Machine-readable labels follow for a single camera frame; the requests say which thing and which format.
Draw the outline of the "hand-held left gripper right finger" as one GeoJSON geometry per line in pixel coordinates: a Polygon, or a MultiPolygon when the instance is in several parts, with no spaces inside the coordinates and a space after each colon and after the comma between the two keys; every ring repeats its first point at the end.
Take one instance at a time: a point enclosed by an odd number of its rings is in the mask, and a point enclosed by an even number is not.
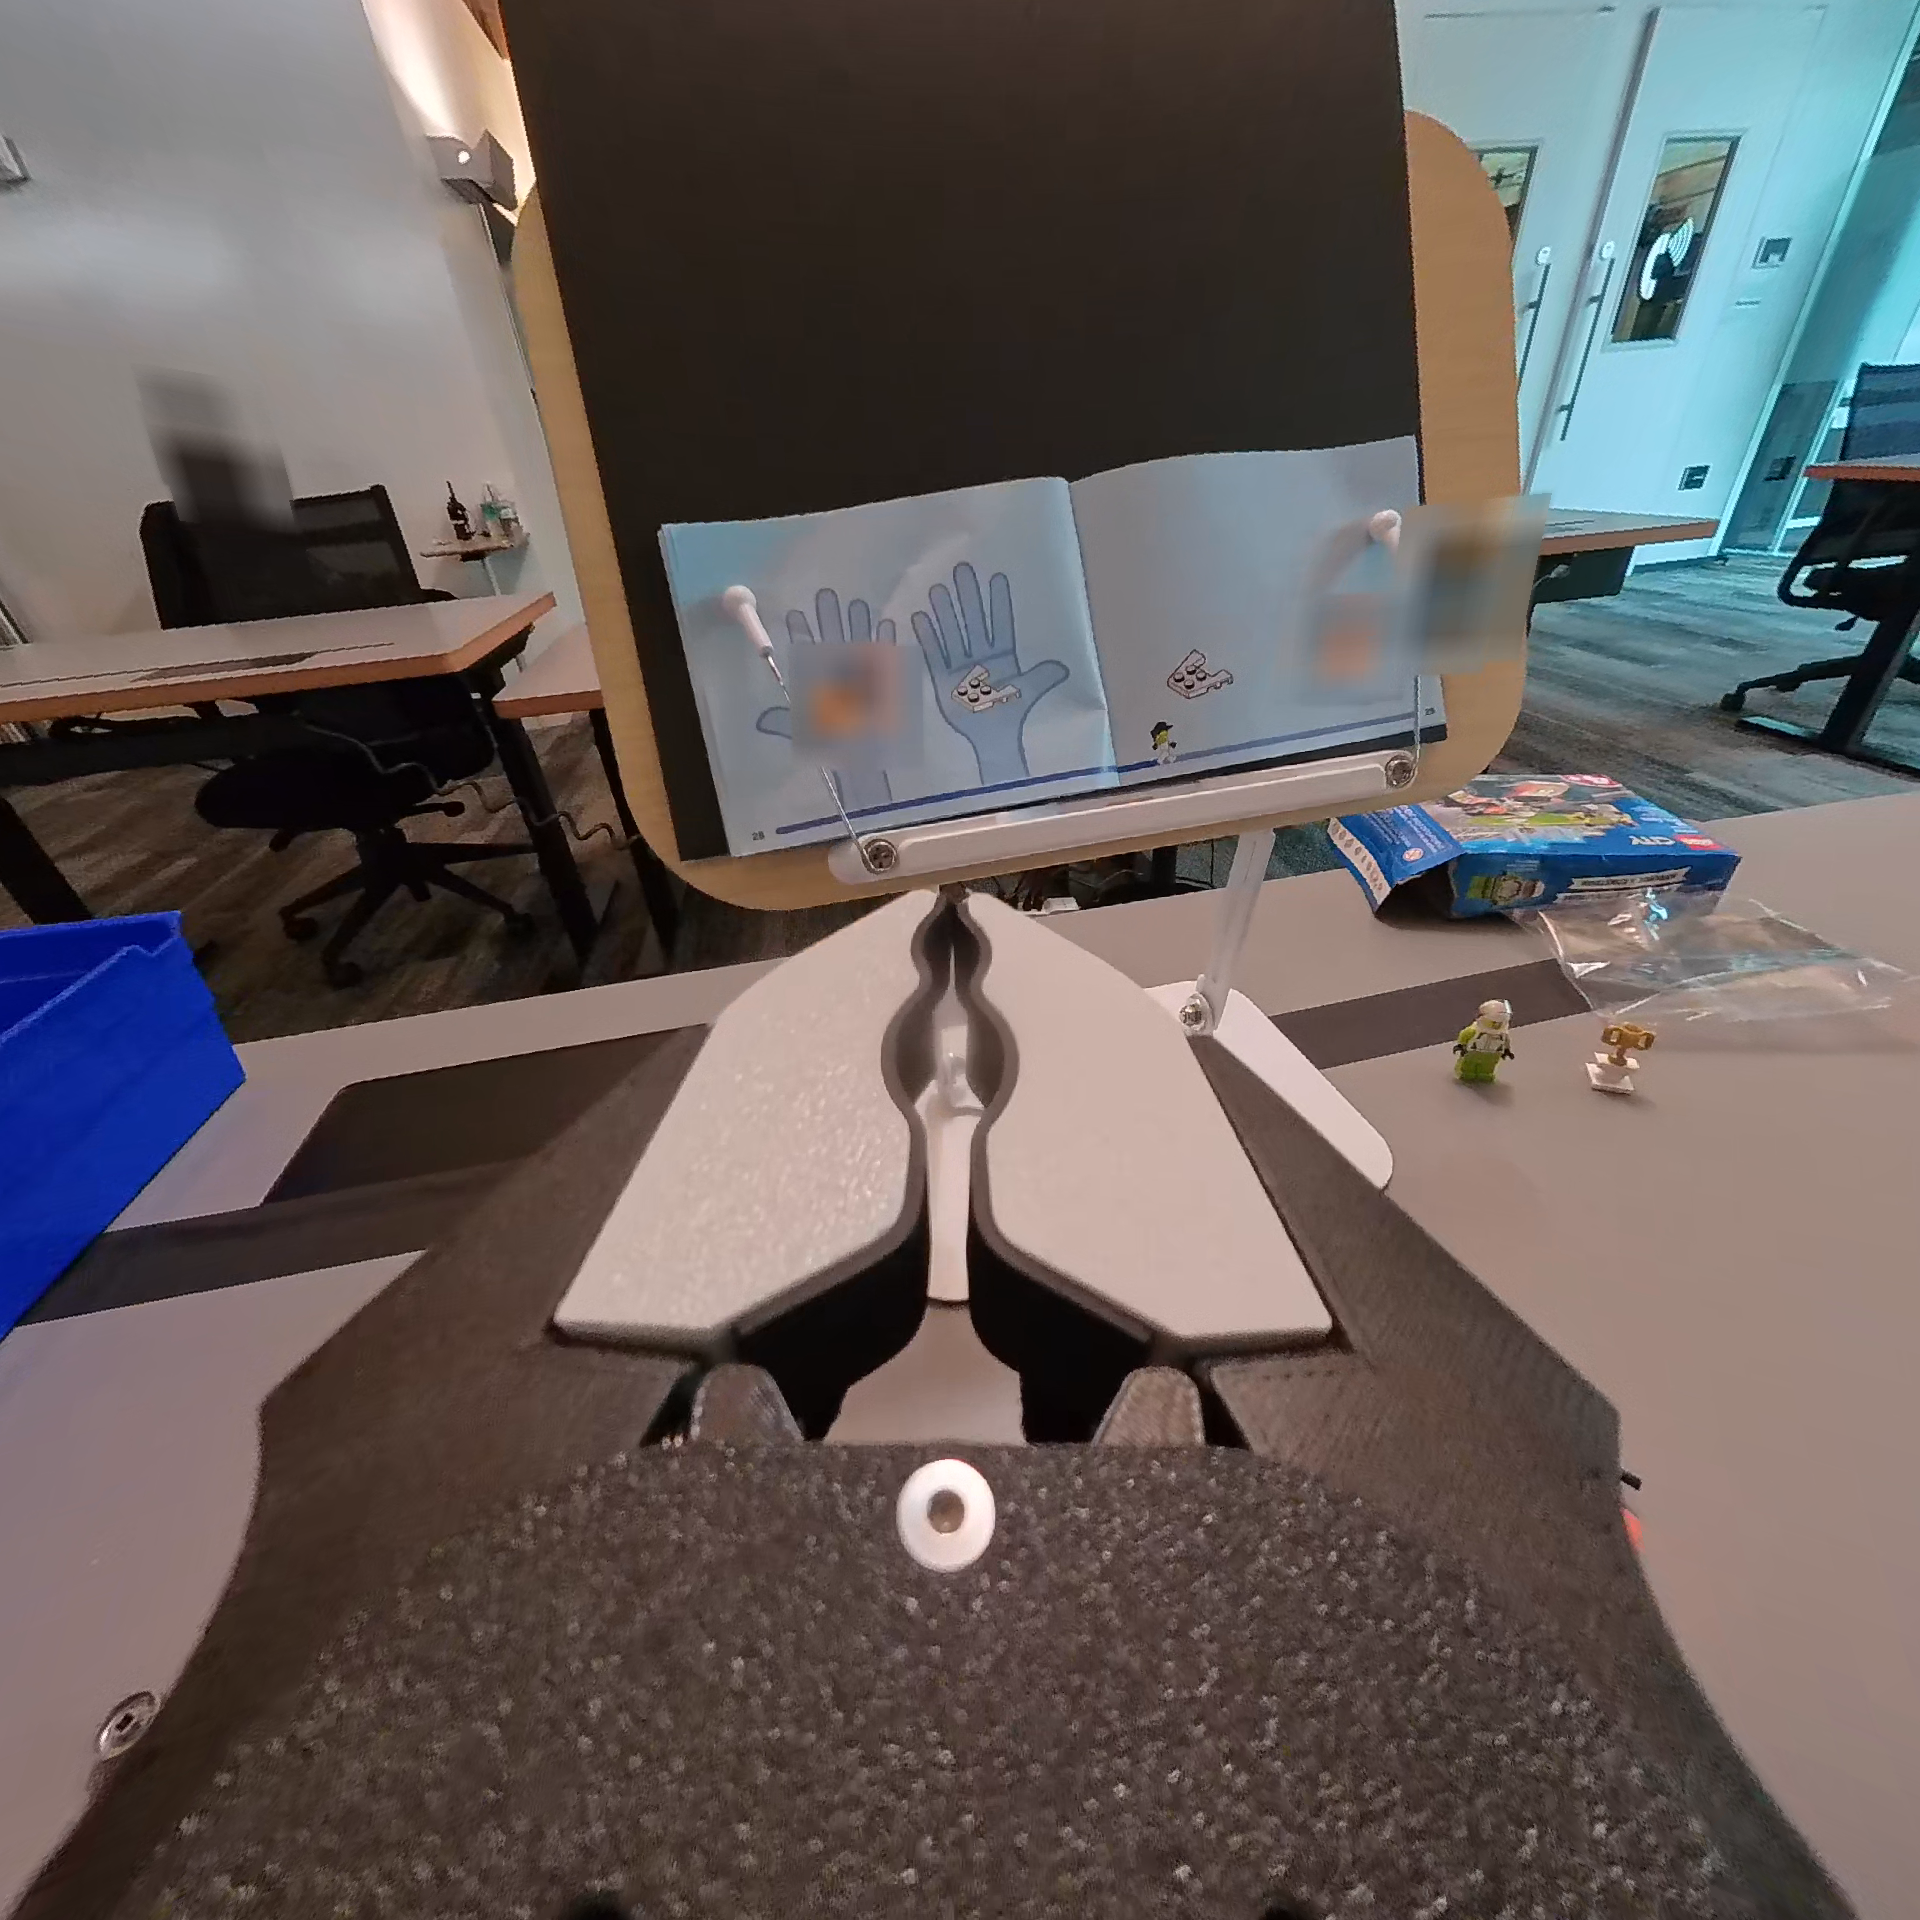
{"type": "Polygon", "coordinates": [[[969,1313],[1025,1405],[1146,1364],[1323,1352],[1313,1273],[1194,1045],[1130,977],[987,894],[959,904],[969,1313]]]}

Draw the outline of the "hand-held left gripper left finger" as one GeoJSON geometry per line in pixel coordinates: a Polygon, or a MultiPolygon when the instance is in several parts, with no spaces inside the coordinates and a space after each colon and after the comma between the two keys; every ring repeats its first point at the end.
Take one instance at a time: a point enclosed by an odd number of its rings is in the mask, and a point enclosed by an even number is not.
{"type": "Polygon", "coordinates": [[[572,1339],[763,1370],[841,1405],[928,1307],[920,1094],[948,901],[907,894],[756,979],[706,1041],[560,1299],[572,1339]]]}

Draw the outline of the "white book stand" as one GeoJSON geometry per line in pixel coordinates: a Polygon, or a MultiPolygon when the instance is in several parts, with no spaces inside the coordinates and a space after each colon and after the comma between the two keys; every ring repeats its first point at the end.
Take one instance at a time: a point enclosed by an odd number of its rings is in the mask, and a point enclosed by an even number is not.
{"type": "MultiPolygon", "coordinates": [[[[785,640],[769,630],[769,613],[785,611],[787,594],[777,581],[801,573],[801,550],[825,544],[839,556],[874,548],[860,570],[876,570],[905,556],[905,536],[882,536],[878,517],[900,513],[928,517],[928,501],[892,501],[878,507],[817,513],[777,518],[719,522],[706,542],[714,547],[711,598],[724,619],[745,634],[760,661],[774,672],[790,700],[792,662],[804,648],[847,649],[854,642],[882,648],[896,640],[892,617],[874,608],[878,592],[854,592],[836,604],[835,616],[804,616],[785,640]]],[[[1208,777],[1199,785],[1088,785],[1079,777],[1042,804],[987,810],[990,800],[1009,800],[1014,788],[969,788],[960,794],[967,810],[942,804],[935,819],[896,824],[895,804],[864,811],[848,802],[841,760],[858,755],[854,771],[880,773],[880,750],[904,753],[912,745],[912,723],[922,717],[920,693],[907,690],[910,668],[892,666],[886,678],[895,686],[880,700],[880,714],[858,723],[854,733],[835,733],[828,723],[815,723],[803,706],[803,740],[799,761],[811,761],[824,776],[839,836],[828,846],[833,873],[844,881],[880,881],[934,884],[935,881],[967,881],[1014,857],[1079,857],[1092,843],[1113,841],[1121,833],[1155,825],[1228,825],[1267,800],[1358,800],[1379,798],[1395,782],[1410,780],[1419,769],[1422,731],[1414,733],[1410,753],[1364,753],[1356,760],[1310,761],[1278,771],[1239,771],[1208,777]]],[[[1379,1130],[1313,1067],[1289,1041],[1272,1037],[1257,1026],[1257,1010],[1233,985],[1241,957],[1264,861],[1274,849],[1274,829],[1247,825],[1235,851],[1233,876],[1208,971],[1186,992],[1166,985],[1151,989],[1151,1000],[1175,1017],[1186,1035],[1214,1037],[1274,1093],[1282,1094],[1332,1147],[1346,1157],[1374,1186],[1386,1188],[1395,1162],[1379,1130]]],[[[962,1238],[972,1198],[972,1145],[985,1114],[980,1093],[959,1052],[959,1026],[937,1021],[939,1058],[934,1091],[920,1100],[920,1123],[928,1150],[928,1201],[934,1256],[928,1293],[944,1305],[969,1296],[966,1281],[962,1238]]]]}

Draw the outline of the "instruction booklet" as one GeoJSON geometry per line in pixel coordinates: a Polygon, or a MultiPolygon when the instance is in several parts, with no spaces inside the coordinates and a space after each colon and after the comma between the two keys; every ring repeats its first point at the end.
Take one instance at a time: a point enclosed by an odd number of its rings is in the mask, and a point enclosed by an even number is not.
{"type": "Polygon", "coordinates": [[[1392,634],[1414,440],[667,524],[728,851],[1447,736],[1392,634]]]}

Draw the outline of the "blue cardboard box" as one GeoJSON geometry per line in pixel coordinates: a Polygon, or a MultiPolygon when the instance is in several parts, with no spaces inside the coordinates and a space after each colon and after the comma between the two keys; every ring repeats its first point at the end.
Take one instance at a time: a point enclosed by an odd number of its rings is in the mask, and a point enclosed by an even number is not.
{"type": "Polygon", "coordinates": [[[1646,894],[1722,894],[1740,853],[1602,776],[1481,776],[1440,800],[1332,819],[1328,841],[1384,907],[1451,922],[1646,894]]]}

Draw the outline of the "black office chair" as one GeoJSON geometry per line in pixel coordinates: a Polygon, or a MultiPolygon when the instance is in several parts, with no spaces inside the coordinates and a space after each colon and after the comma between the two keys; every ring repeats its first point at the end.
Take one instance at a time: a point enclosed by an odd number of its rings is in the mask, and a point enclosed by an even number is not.
{"type": "MultiPolygon", "coordinates": [[[[384,486],[298,497],[284,518],[191,518],[174,501],[153,501],[137,536],[163,629],[180,630],[267,617],[312,617],[446,602],[417,576],[393,501],[384,486]]],[[[398,678],[274,697],[299,739],[231,761],[203,782],[196,811],[206,825],[266,833],[289,851],[318,833],[344,833],[358,859],[347,873],[291,901],[284,932],[308,941],[313,913],[351,898],[320,948],[328,984],[351,987],[362,966],[352,941],[393,897],[458,897],[502,916],[507,932],[536,926],[507,898],[471,883],[464,867],[514,857],[521,846],[418,843],[406,824],[462,811],[446,794],[497,761],[478,696],[459,678],[398,678]]]]}
{"type": "Polygon", "coordinates": [[[1828,485],[1814,532],[1796,547],[1779,598],[1787,608],[1835,613],[1844,627],[1866,625],[1858,654],[1799,662],[1783,674],[1752,678],[1720,700],[1745,730],[1787,736],[1818,753],[1858,761],[1889,776],[1915,777],[1913,753],[1878,753],[1866,744],[1889,693],[1919,684],[1913,657],[1919,619],[1919,366],[1860,366],[1840,457],[1814,465],[1828,485]],[[1820,728],[1782,715],[1747,714],[1752,693],[1796,693],[1839,681],[1840,693],[1820,728]]]}

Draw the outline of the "clear plastic bag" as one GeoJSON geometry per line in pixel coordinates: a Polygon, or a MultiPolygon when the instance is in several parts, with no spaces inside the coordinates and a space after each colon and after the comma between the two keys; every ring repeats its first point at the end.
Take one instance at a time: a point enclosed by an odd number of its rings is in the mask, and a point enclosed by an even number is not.
{"type": "Polygon", "coordinates": [[[1560,970],[1609,1021],[1779,1025],[1915,1001],[1915,973],[1752,898],[1704,891],[1572,897],[1537,913],[1560,970]]]}

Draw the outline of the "blue storage bin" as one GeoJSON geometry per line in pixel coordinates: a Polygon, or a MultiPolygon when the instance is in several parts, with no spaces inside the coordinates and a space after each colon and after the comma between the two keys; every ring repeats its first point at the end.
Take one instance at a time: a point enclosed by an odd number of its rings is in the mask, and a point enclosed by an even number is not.
{"type": "Polygon", "coordinates": [[[4,930],[4,1332],[244,1080],[178,913],[4,930]]]}

